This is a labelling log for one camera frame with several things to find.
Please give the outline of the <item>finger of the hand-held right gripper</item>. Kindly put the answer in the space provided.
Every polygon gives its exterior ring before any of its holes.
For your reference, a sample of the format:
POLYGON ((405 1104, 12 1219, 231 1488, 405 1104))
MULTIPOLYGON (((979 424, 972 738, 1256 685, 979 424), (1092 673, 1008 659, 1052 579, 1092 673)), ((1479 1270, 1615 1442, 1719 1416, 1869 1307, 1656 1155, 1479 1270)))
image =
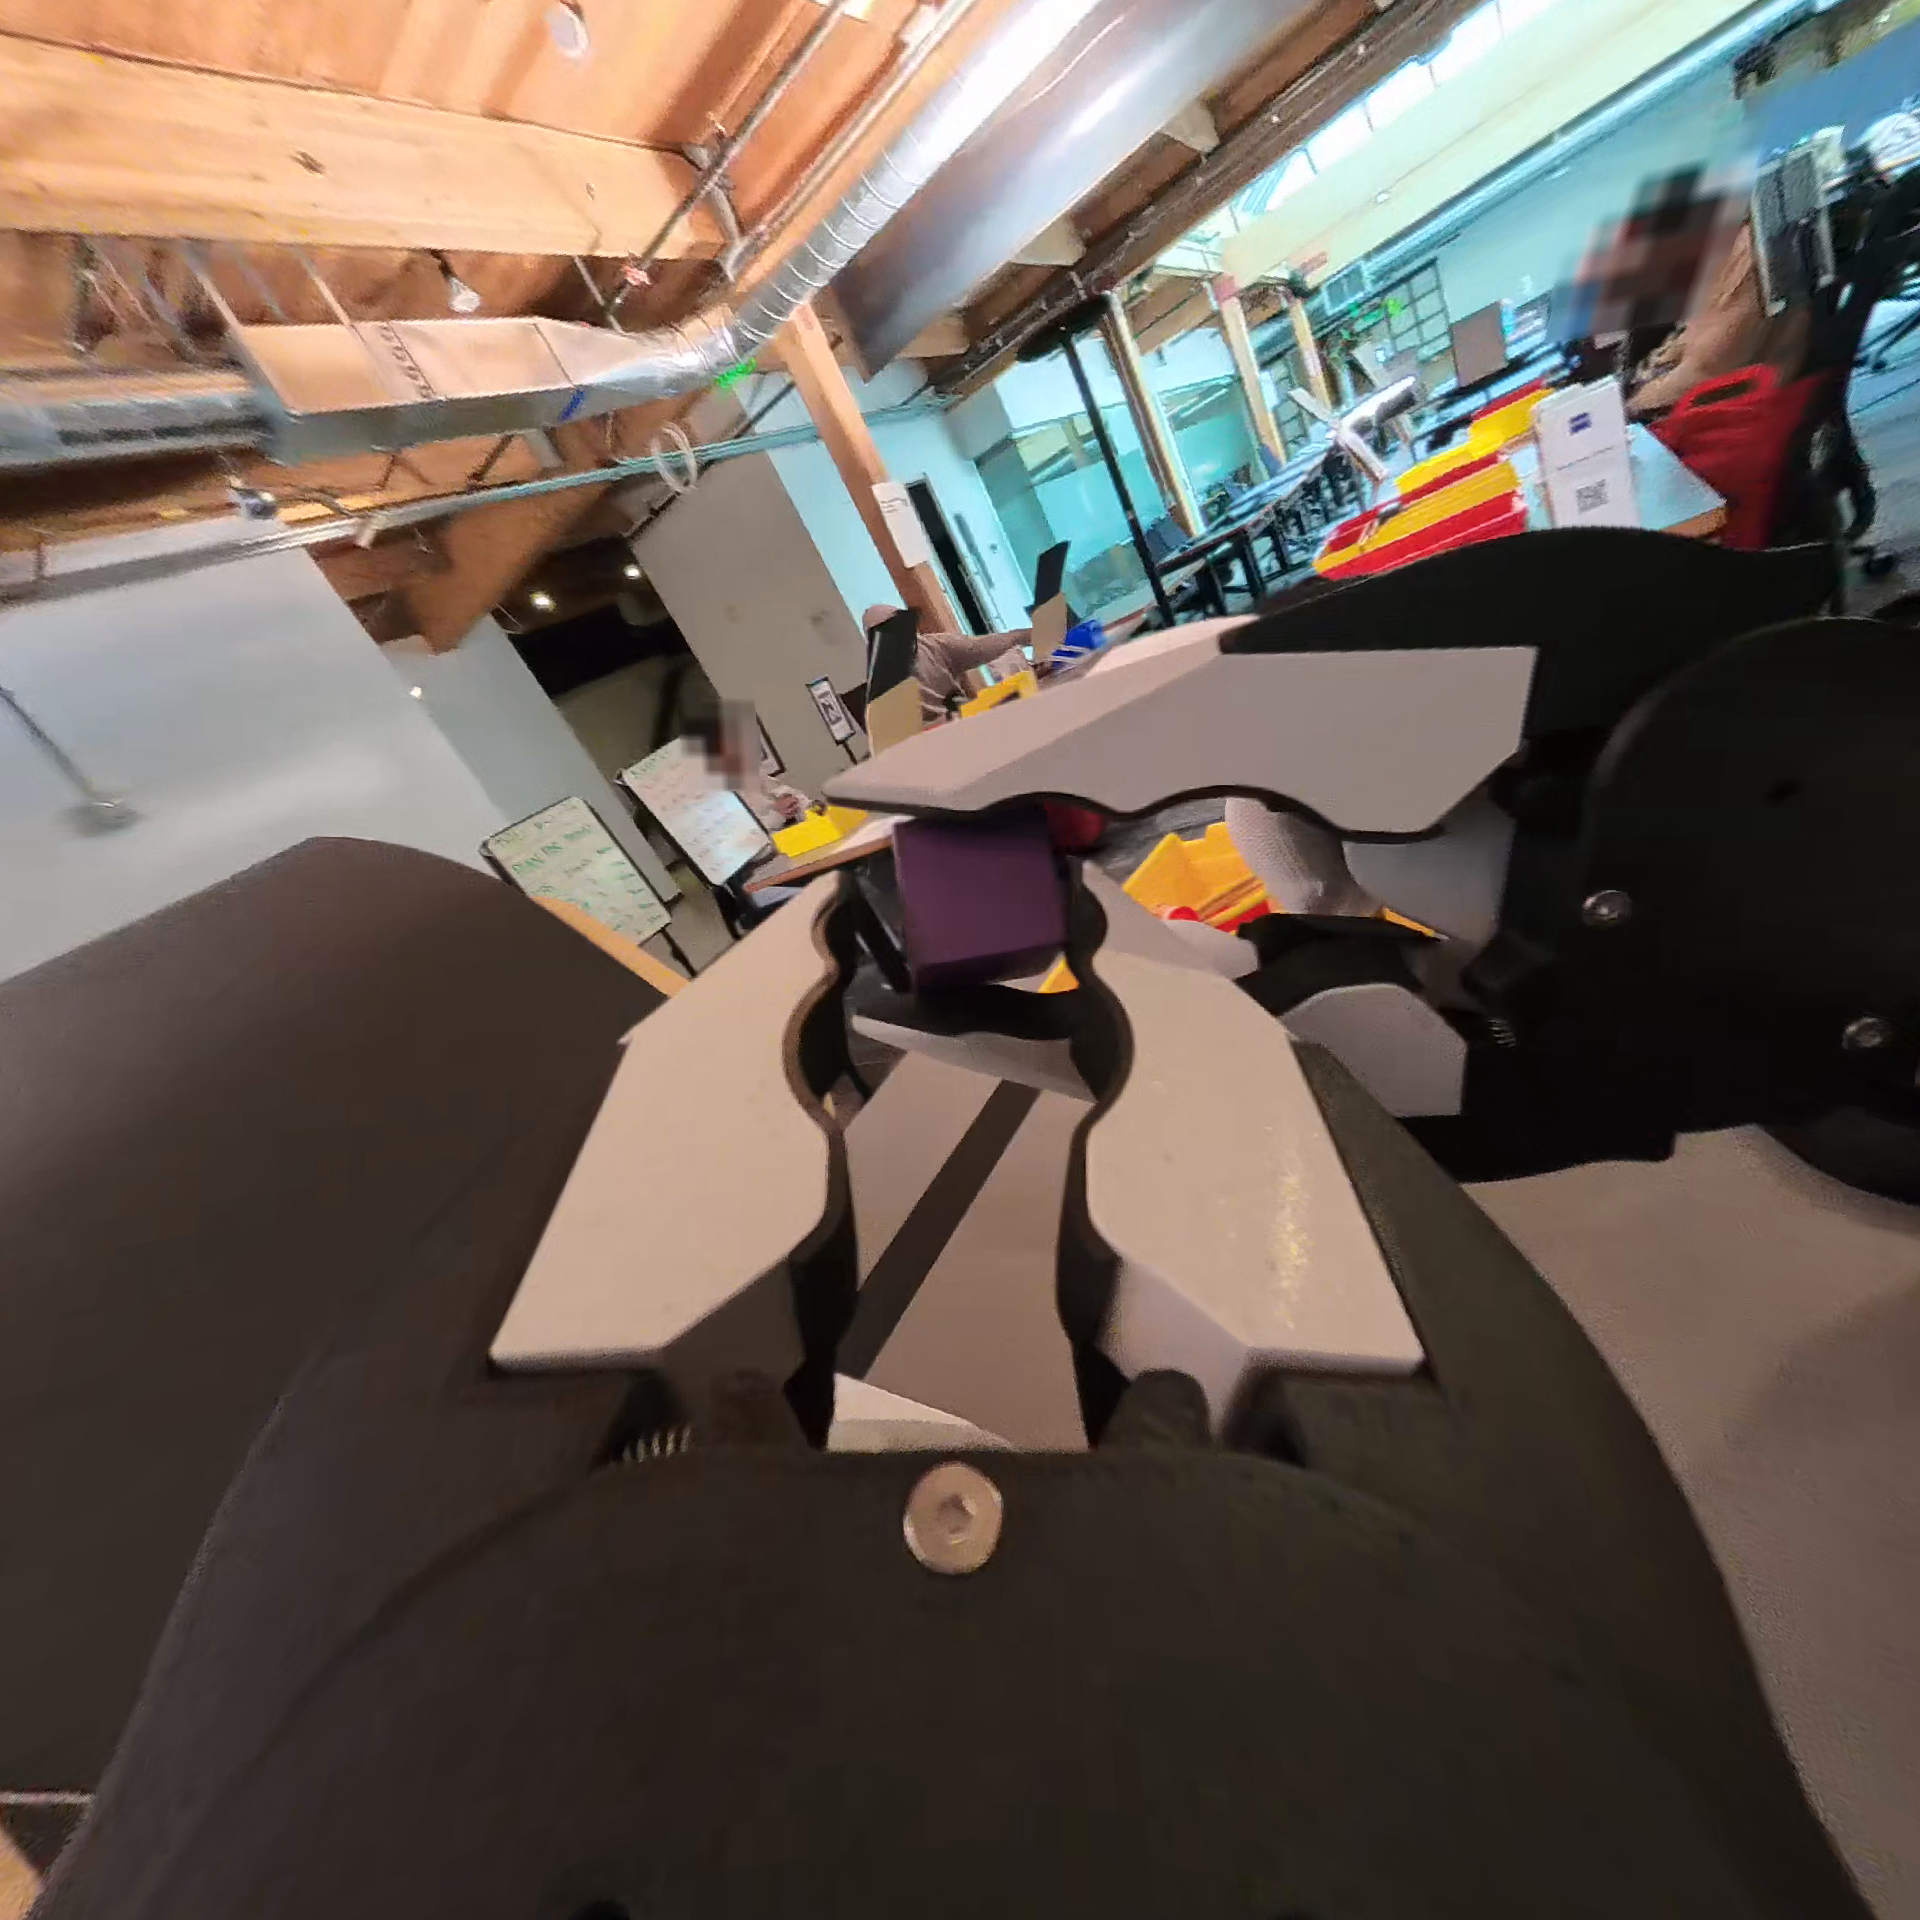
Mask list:
MULTIPOLYGON (((1397 918, 1254 915, 1236 928, 1168 918, 1087 878, 1107 936, 1094 953, 1124 953, 1191 976, 1221 979, 1280 1019, 1295 1043, 1333 1054, 1392 1115, 1454 1117, 1467 1076, 1462 1034, 1423 994, 1432 937, 1397 918)), ((1087 1019, 1077 986, 1043 992, 982 984, 920 996, 875 992, 852 1032, 995 1082, 1092 1102, 1074 1058, 1087 1019)))
POLYGON ((899 740, 824 795, 931 822, 1243 798, 1347 838, 1413 841, 1520 750, 1534 646, 1245 651, 1251 630, 1120 646, 1080 678, 899 740))

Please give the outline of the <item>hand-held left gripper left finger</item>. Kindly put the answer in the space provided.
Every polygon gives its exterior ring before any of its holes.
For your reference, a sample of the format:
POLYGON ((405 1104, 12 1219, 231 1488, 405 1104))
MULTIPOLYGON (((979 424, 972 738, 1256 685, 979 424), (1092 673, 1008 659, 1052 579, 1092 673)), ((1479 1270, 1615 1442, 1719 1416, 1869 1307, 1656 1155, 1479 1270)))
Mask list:
POLYGON ((491 1337, 509 1377, 658 1380, 692 1416, 760 1377, 824 1446, 856 1305, 844 880, 813 880, 624 1037, 491 1337))

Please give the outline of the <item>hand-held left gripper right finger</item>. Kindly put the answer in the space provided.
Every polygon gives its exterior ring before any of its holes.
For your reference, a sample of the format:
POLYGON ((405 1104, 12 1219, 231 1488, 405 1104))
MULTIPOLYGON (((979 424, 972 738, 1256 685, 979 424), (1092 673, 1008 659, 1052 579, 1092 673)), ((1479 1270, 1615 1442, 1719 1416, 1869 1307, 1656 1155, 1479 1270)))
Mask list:
POLYGON ((1148 1373, 1219 1432, 1282 1377, 1402 1384, 1423 1345, 1284 1026, 1107 873, 1072 876, 1061 1322, 1087 1433, 1148 1373))

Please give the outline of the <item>purple cube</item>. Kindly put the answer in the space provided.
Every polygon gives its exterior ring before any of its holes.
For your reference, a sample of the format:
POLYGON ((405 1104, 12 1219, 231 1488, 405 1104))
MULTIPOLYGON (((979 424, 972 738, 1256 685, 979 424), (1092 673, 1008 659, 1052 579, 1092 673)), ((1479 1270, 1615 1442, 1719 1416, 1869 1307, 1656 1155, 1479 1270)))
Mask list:
POLYGON ((1021 806, 893 827, 900 949, 914 992, 1040 974, 1066 952, 1066 878, 1048 818, 1021 806))

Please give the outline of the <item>person's right hand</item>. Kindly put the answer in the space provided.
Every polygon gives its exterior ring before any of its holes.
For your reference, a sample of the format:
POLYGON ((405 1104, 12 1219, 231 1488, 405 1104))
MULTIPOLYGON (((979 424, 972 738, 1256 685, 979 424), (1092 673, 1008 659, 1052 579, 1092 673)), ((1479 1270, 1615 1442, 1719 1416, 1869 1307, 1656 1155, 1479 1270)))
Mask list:
POLYGON ((1229 798, 1222 826, 1274 910, 1308 918, 1378 918, 1380 902, 1357 883, 1333 829, 1259 801, 1229 798))

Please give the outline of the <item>red plastic bin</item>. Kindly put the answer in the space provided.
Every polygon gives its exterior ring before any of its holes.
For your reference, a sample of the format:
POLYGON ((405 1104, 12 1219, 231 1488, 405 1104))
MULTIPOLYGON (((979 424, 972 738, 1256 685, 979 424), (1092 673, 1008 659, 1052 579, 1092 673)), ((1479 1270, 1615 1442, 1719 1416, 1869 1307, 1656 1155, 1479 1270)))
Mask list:
POLYGON ((1342 521, 1311 558, 1327 582, 1348 582, 1406 570, 1466 546, 1522 536, 1528 528, 1525 486, 1509 468, 1487 468, 1392 512, 1342 521))

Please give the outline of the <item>whiteboard with writing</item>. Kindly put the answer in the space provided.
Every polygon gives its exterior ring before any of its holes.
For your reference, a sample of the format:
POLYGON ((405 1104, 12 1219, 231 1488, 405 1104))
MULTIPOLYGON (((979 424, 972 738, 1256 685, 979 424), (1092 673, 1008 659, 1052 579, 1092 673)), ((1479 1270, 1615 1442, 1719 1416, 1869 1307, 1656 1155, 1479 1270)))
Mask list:
POLYGON ((616 781, 711 890, 776 856, 767 829, 695 738, 663 744, 624 765, 616 781))
POLYGON ((669 907, 582 798, 556 801, 479 841, 483 860, 523 896, 562 900, 636 944, 669 931, 669 907))

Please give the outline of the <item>red chair back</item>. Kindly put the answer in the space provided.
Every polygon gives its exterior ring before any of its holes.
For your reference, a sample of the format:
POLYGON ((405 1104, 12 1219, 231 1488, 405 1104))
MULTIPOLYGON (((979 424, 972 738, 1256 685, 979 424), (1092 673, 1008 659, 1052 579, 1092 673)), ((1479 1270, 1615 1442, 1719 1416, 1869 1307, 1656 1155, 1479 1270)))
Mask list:
POLYGON ((1724 500, 1719 542, 1757 553, 1786 540, 1790 509, 1806 492, 1808 445, 1821 373, 1782 379, 1774 366, 1747 366, 1693 384, 1653 437, 1724 500))

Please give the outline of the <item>white sign card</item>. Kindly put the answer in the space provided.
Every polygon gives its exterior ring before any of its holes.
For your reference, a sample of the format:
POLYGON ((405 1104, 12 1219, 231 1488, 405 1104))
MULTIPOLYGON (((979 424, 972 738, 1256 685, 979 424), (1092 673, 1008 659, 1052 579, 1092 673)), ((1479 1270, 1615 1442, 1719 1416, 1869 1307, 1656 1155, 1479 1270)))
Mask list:
POLYGON ((1552 528, 1643 525, 1615 376, 1549 390, 1528 430, 1552 528))

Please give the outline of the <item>dark board on white stand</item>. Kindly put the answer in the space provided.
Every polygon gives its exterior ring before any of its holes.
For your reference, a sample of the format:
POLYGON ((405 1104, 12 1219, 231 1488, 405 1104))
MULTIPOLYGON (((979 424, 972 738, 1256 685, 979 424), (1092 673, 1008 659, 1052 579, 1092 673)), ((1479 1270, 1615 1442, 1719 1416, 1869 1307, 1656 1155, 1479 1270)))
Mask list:
POLYGON ((100 1780, 298 1370, 663 1004, 502 880, 356 837, 4 984, 7 1789, 100 1780))

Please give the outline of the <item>black office chair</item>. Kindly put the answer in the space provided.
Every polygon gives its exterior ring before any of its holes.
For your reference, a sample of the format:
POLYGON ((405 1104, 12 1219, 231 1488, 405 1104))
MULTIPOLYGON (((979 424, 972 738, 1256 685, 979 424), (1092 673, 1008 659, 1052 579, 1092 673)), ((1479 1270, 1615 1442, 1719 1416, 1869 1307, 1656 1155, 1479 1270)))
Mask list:
POLYGON ((1879 493, 1851 388, 1886 366, 1868 344, 1877 312, 1916 305, 1916 160, 1875 160, 1839 129, 1810 133, 1765 158, 1747 228, 1759 308, 1792 325, 1792 379, 1808 387, 1771 531, 1786 544, 1828 538, 1860 580, 1880 582, 1900 563, 1875 538, 1879 493))

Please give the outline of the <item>large dark grey duct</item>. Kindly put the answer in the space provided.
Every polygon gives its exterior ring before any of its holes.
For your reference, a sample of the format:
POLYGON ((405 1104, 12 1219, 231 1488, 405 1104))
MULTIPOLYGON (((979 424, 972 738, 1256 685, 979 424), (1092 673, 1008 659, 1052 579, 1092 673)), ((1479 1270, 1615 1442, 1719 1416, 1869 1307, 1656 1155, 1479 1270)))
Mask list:
POLYGON ((1152 249, 1280 152, 1382 4, 1094 4, 831 289, 856 364, 995 355, 1074 275, 1152 249))

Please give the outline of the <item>ribbed silver air duct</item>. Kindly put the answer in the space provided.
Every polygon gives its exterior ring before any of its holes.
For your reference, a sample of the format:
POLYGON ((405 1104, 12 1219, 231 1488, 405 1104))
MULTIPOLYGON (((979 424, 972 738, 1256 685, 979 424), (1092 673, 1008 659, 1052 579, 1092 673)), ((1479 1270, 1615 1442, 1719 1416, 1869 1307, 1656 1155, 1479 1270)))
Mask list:
POLYGON ((700 393, 767 346, 856 259, 924 185, 1084 28, 1092 2, 1010 4, 893 139, 866 160, 823 218, 788 238, 775 265, 738 300, 616 336, 610 373, 589 378, 558 411, 560 425, 700 393))

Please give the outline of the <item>rectangular metal air duct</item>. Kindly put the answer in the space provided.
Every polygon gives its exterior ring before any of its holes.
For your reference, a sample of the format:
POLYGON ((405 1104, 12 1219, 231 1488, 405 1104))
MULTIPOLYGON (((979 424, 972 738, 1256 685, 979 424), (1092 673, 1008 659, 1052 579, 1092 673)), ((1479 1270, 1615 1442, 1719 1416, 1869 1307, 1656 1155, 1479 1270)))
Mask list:
POLYGON ((279 464, 551 430, 695 393, 736 361, 725 328, 692 325, 362 321, 228 336, 279 464))

